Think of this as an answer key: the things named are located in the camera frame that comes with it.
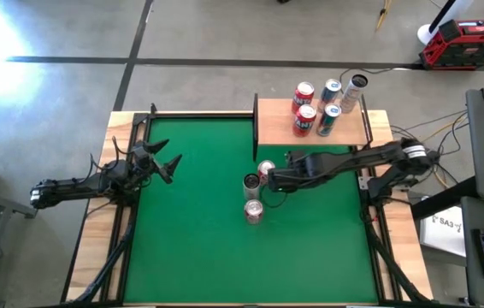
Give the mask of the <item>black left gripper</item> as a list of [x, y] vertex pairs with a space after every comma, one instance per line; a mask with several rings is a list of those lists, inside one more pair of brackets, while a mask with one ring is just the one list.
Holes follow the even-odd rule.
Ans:
[[124, 154], [123, 167], [115, 180], [117, 188], [141, 188], [149, 186], [151, 176], [158, 174], [166, 184], [173, 182], [174, 172], [180, 163], [182, 155], [174, 157], [158, 168], [154, 154], [157, 154], [168, 143], [168, 139], [154, 143], [144, 141], [142, 145], [135, 145], [131, 151], [122, 151], [118, 146], [116, 154]]

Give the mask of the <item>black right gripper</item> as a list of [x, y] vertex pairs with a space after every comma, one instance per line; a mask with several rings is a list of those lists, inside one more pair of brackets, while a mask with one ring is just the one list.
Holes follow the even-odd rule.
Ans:
[[286, 162], [288, 169], [273, 168], [268, 171], [268, 188], [272, 192], [292, 193], [293, 187], [311, 188], [321, 183], [320, 175], [324, 172], [321, 152], [289, 151]]

